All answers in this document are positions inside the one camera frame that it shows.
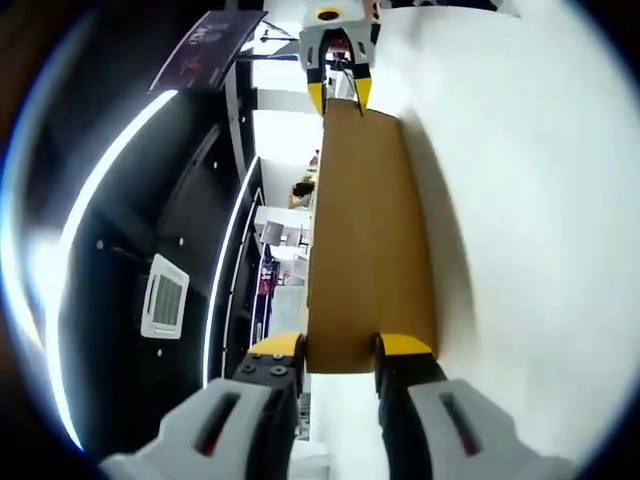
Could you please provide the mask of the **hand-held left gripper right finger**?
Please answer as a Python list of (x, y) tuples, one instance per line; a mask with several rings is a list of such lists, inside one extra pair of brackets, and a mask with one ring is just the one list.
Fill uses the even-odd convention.
[(506, 411), (467, 382), (448, 379), (427, 344), (378, 333), (374, 345), (391, 478), (574, 478), (570, 461), (535, 452)]

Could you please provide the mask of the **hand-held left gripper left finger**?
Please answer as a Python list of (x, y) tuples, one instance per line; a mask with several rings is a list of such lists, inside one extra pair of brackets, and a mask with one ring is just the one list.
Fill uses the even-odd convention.
[(135, 453), (114, 454), (108, 479), (284, 479), (298, 424), (305, 338), (253, 345), (233, 376), (217, 378), (161, 420)]

